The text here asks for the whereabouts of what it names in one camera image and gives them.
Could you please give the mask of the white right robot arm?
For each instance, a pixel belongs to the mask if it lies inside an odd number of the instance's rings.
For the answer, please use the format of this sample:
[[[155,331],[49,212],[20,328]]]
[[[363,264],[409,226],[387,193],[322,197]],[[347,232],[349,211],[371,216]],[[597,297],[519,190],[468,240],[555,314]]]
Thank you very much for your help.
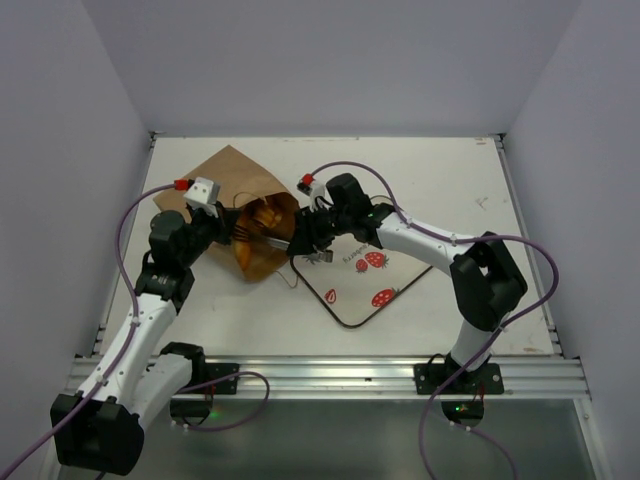
[[[451,279],[463,323],[445,357],[445,379],[461,393],[476,386],[490,357],[491,336],[528,291],[504,242],[491,232],[479,238],[444,230],[428,234],[426,224],[410,225],[393,205],[373,203],[350,173],[325,184],[306,174],[297,189],[309,205],[295,213],[288,256],[324,254],[335,238],[350,235],[362,244],[422,261]]]

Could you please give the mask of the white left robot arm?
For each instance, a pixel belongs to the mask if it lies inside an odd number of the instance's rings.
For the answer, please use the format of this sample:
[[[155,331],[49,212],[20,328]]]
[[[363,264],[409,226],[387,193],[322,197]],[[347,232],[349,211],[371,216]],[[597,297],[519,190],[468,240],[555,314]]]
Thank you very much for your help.
[[[212,376],[194,344],[171,342],[152,356],[190,294],[192,265],[212,244],[232,240],[240,218],[239,210],[223,208],[193,209],[188,217],[167,210],[153,218],[120,330],[76,392],[59,395],[50,409],[61,465],[126,476],[141,456],[146,429],[175,394],[211,395],[242,376],[238,369]]]

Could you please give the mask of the long orange fake baguette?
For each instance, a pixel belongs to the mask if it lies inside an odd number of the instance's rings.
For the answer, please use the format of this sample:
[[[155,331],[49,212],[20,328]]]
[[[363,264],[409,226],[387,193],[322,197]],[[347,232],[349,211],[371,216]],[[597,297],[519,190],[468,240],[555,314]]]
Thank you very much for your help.
[[[248,236],[234,235],[232,239],[232,247],[236,262],[242,271],[246,271],[252,258],[252,242],[256,239],[255,235]]]

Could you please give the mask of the brown paper bag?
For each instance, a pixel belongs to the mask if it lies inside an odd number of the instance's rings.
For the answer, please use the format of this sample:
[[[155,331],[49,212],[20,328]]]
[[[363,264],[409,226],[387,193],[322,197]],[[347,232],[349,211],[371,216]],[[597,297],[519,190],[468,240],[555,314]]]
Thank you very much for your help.
[[[225,209],[240,211],[240,225],[251,234],[282,240],[292,237],[298,200],[271,172],[233,146],[222,148],[184,177],[202,177],[218,184],[218,200]],[[267,279],[288,261],[283,250],[248,239],[233,239],[229,245],[214,243],[206,255],[248,283]]]

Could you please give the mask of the metal tongs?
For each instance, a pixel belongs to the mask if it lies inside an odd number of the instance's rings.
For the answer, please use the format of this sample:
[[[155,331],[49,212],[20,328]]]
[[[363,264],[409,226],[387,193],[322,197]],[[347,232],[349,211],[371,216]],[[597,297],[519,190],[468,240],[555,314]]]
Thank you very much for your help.
[[[247,228],[238,225],[234,227],[231,238],[238,242],[265,244],[285,252],[289,257],[304,256],[314,262],[333,262],[332,250],[318,250],[315,247],[307,248],[297,243],[291,244],[287,240],[251,233]]]

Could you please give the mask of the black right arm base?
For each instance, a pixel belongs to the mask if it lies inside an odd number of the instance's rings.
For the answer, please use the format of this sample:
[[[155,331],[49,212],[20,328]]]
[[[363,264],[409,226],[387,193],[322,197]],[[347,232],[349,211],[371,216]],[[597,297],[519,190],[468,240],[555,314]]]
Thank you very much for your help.
[[[425,363],[413,365],[413,379],[418,395],[430,396],[457,370],[456,364],[443,354],[434,354]],[[443,400],[441,410],[451,422],[477,427],[485,415],[488,395],[502,395],[505,387],[497,363],[485,360],[478,369],[464,371],[441,392],[444,396],[461,396],[461,400]]]

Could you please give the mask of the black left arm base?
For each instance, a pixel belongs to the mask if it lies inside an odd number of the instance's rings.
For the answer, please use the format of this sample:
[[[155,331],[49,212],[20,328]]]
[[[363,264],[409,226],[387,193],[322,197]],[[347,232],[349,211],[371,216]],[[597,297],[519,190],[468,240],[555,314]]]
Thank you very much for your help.
[[[160,417],[189,426],[203,425],[206,420],[214,417],[217,400],[237,393],[238,378],[233,377],[211,385],[207,385],[207,382],[217,381],[239,371],[239,363],[206,362],[186,384],[188,392],[171,398],[160,410]]]

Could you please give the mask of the round yellow fake pastry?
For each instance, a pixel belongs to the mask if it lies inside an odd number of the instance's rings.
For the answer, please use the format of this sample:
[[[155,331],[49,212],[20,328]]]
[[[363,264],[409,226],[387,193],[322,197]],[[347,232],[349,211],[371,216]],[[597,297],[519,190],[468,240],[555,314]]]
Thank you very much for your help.
[[[286,230],[286,215],[275,196],[252,201],[248,206],[249,225],[253,232],[279,232]]]

